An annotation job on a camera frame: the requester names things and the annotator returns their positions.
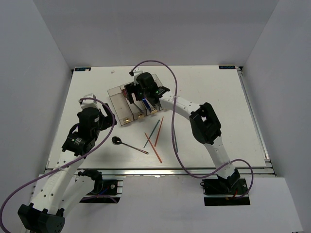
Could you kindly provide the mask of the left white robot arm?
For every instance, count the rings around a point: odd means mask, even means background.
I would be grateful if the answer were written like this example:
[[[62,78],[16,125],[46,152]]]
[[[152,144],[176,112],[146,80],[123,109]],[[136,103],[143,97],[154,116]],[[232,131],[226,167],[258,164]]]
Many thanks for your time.
[[[96,100],[83,98],[79,122],[69,131],[56,167],[39,193],[17,214],[24,227],[33,233],[59,233],[65,216],[87,194],[97,195],[103,188],[102,173],[95,169],[77,172],[86,154],[95,147],[99,133],[117,124],[105,106],[103,115]]]

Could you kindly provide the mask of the iridescent blue knife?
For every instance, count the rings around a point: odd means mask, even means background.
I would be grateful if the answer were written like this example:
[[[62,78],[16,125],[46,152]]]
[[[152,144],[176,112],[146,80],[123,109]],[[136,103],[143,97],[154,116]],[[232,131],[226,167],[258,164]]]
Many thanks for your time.
[[[142,103],[145,105],[147,111],[150,111],[150,110],[151,110],[151,107],[150,107],[148,101],[147,101],[145,98],[143,98],[141,101],[142,101]]]

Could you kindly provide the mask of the gold spoon purple handle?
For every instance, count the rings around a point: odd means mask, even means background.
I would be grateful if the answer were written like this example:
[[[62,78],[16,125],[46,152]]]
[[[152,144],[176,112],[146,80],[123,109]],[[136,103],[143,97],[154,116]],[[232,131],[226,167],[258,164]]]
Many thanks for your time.
[[[127,100],[129,100],[129,99],[128,99],[127,92],[126,92],[125,89],[122,90],[122,93],[123,93],[124,97],[125,97]],[[132,106],[135,106],[135,107],[140,111],[140,108],[139,108],[134,102],[133,102],[131,105],[132,105]]]

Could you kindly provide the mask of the black spoon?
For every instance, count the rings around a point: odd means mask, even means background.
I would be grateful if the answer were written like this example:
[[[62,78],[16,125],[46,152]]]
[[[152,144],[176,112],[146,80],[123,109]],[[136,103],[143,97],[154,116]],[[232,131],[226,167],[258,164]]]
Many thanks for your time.
[[[141,150],[141,149],[136,148],[136,147],[133,147],[133,146],[131,146],[131,145],[129,145],[129,144],[123,143],[122,140],[121,140],[119,137],[117,137],[117,136],[112,137],[111,141],[112,141],[112,143],[115,144],[115,145],[124,145],[124,146],[127,146],[127,147],[129,147],[129,148],[132,148],[132,149],[134,149],[134,150],[137,150],[137,151],[139,151],[139,152],[141,152],[141,153],[149,154],[149,153],[148,153],[147,151],[145,151],[145,150]]]

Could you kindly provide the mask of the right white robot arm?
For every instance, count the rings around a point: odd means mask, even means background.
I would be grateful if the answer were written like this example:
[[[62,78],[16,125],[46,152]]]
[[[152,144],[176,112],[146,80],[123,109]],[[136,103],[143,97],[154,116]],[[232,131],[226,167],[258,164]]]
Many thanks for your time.
[[[170,91],[158,86],[148,72],[131,71],[133,81],[125,85],[126,98],[131,104],[134,99],[146,99],[153,107],[172,110],[190,122],[192,135],[209,152],[216,167],[219,187],[224,193],[232,193],[237,188],[240,174],[231,163],[221,138],[221,124],[210,103],[196,104],[185,100]]]

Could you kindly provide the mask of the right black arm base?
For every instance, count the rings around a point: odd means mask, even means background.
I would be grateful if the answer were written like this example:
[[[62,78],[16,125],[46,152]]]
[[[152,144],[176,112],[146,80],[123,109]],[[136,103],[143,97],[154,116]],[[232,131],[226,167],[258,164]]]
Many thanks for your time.
[[[241,197],[248,189],[245,179],[239,179],[232,189],[222,187],[217,179],[205,179],[200,182],[203,189],[205,206],[248,206],[248,194]]]

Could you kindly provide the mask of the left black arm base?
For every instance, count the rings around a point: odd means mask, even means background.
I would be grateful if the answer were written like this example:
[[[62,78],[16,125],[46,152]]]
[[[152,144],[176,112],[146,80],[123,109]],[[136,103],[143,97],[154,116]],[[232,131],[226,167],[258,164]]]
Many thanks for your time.
[[[77,173],[76,181],[84,176],[91,179],[93,189],[80,200],[80,203],[117,204],[120,201],[123,180],[104,178],[100,171],[87,169]]]

